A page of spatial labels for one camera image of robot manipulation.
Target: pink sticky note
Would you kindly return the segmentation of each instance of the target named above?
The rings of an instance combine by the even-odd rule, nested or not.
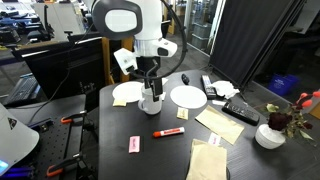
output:
[[[140,136],[131,136],[129,142],[129,153],[138,153],[140,151]]]

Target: white bowl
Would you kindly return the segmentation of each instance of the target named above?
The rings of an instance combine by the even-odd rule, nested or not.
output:
[[[277,148],[286,140],[281,132],[270,129],[267,124],[259,126],[255,138],[257,142],[266,149]]]

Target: remote control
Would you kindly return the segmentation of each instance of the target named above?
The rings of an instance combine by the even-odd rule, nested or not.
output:
[[[204,92],[207,96],[207,99],[211,100],[211,99],[215,99],[217,97],[217,92],[216,89],[214,87],[211,87],[209,85],[211,85],[211,81],[208,75],[202,75],[201,76],[201,81],[202,81],[202,85],[203,85],[203,89]]]
[[[182,79],[182,82],[185,84],[185,85],[189,85],[189,78],[188,76],[186,76],[185,74],[182,74],[181,75],[181,79]]]
[[[222,107],[222,111],[254,126],[259,123],[260,116],[258,114],[229,102]]]

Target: black cable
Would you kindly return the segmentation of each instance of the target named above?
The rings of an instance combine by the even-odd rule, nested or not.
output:
[[[94,4],[97,2],[97,0],[94,0],[93,2],[92,2],[92,4],[91,4],[91,9],[90,9],[90,13],[92,13],[92,9],[93,9],[93,6],[94,6]]]
[[[157,79],[161,79],[163,77],[169,76],[170,74],[172,74],[174,71],[176,71],[178,69],[178,67],[183,62],[183,60],[184,60],[184,58],[186,56],[186,53],[188,51],[188,49],[187,49],[187,37],[186,37],[186,33],[184,32],[185,27],[182,26],[182,23],[181,23],[180,19],[178,18],[177,14],[173,11],[173,9],[170,8],[170,5],[168,3],[166,3],[164,0],[160,0],[160,1],[166,6],[166,8],[168,9],[170,15],[173,17],[174,21],[179,26],[179,30],[181,32],[181,38],[182,38],[182,53],[181,53],[181,56],[180,56],[180,60],[179,60],[178,64],[171,69],[171,71],[165,73],[162,76],[158,76],[158,77],[146,77],[146,76],[142,76],[142,75],[139,75],[139,74],[135,73],[134,70],[130,71],[130,74],[133,75],[136,78],[141,78],[141,79],[145,79],[145,80],[157,80]]]

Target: computer monitor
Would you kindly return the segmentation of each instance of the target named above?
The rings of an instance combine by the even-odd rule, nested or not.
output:
[[[105,86],[101,39],[86,40],[77,45],[60,42],[32,49],[36,50],[41,53],[23,55],[23,60],[48,99],[67,77],[53,99],[86,94],[87,110],[98,106],[99,90]]]

